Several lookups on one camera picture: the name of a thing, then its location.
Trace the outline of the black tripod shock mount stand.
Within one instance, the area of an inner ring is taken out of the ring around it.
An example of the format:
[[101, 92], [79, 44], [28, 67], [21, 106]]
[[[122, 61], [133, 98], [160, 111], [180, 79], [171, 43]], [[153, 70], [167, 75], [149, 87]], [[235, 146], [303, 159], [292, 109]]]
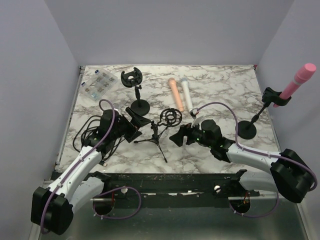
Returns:
[[138, 144], [142, 142], [151, 142], [156, 144], [163, 156], [165, 163], [167, 163], [168, 160], [165, 157], [164, 152], [160, 146], [160, 138], [168, 128], [178, 126], [182, 122], [182, 119], [183, 115], [180, 110], [176, 108], [166, 108], [160, 113], [159, 121], [157, 123], [155, 123], [154, 120], [150, 123], [150, 128], [153, 130], [151, 138], [144, 140], [135, 140], [133, 143]]

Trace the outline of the black shock mount desk stand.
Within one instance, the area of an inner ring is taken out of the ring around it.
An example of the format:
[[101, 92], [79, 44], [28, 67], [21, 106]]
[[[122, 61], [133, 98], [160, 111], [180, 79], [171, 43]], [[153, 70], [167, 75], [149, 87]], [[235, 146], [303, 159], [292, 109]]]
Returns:
[[134, 88], [136, 100], [132, 102], [130, 108], [140, 116], [145, 116], [150, 111], [150, 104], [141, 99], [140, 90], [142, 89], [141, 83], [143, 81], [143, 74], [137, 68], [134, 67], [133, 71], [125, 72], [122, 71], [120, 75], [121, 83], [126, 88]]

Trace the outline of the beige microphone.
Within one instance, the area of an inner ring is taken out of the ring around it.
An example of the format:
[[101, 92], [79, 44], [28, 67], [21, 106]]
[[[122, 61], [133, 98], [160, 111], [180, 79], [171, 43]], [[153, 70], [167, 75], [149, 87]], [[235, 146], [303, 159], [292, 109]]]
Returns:
[[183, 112], [184, 111], [184, 107], [183, 107], [183, 103], [182, 103], [182, 100], [181, 100], [181, 97], [180, 97], [180, 94], [179, 94], [179, 91], [178, 91], [176, 80], [173, 77], [170, 77], [168, 79], [168, 84], [169, 84], [169, 86], [171, 88], [171, 91], [172, 91], [173, 98], [175, 100], [177, 109], [180, 112]]

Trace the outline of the silver white microphone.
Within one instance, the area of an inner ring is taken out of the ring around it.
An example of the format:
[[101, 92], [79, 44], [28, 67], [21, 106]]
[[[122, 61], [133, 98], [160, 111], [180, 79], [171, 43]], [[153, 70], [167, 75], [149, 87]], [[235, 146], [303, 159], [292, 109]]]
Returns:
[[189, 112], [191, 112], [193, 110], [193, 103], [190, 95], [189, 82], [186, 78], [182, 78], [180, 80], [180, 84], [184, 93], [187, 109]]

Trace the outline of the black clip round base stand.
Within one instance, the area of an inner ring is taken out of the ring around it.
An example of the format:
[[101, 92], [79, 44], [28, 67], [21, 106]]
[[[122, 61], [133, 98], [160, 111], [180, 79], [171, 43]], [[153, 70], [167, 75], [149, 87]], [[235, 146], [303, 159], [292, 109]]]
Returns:
[[238, 123], [238, 136], [245, 140], [251, 140], [253, 139], [257, 134], [257, 128], [255, 126], [255, 123], [260, 118], [260, 115], [262, 112], [270, 106], [271, 103], [279, 104], [281, 107], [288, 104], [288, 102], [292, 99], [290, 96], [288, 99], [282, 99], [280, 98], [281, 92], [275, 91], [270, 87], [267, 87], [263, 94], [262, 94], [262, 102], [263, 106], [259, 110], [257, 114], [255, 114], [251, 121], [248, 120], [242, 120]]

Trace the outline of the pink microphone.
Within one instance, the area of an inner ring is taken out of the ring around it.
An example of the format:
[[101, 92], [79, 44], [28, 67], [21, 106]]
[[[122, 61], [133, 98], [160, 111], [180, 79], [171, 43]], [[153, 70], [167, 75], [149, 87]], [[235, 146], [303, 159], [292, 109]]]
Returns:
[[313, 63], [304, 64], [294, 75], [291, 82], [285, 87], [285, 89], [280, 93], [280, 99], [286, 101], [288, 100], [294, 92], [304, 83], [312, 78], [316, 72], [317, 67]]

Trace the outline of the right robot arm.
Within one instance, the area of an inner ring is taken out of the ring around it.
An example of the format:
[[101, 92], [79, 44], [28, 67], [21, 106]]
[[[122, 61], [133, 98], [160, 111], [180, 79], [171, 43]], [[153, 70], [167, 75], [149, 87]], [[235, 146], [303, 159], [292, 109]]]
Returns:
[[290, 202], [301, 203], [316, 183], [310, 168], [293, 150], [277, 153], [237, 145], [234, 140], [222, 135], [214, 120], [204, 120], [198, 125], [183, 124], [169, 139], [178, 147], [197, 143], [209, 148], [217, 160], [250, 166], [264, 172], [261, 180], [249, 173], [233, 180], [230, 191], [236, 196], [243, 195], [247, 190], [264, 190], [278, 192]]

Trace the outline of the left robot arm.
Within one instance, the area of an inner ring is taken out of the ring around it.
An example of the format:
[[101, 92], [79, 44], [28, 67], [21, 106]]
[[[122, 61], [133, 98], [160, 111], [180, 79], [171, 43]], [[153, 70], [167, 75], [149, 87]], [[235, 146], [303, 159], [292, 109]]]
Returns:
[[67, 170], [48, 187], [39, 186], [34, 191], [30, 220], [40, 226], [42, 234], [62, 235], [68, 229], [76, 207], [74, 194], [90, 170], [102, 161], [117, 139], [124, 138], [130, 143], [142, 134], [139, 129], [151, 122], [129, 107], [125, 110], [131, 120], [114, 108], [104, 110], [99, 125]]

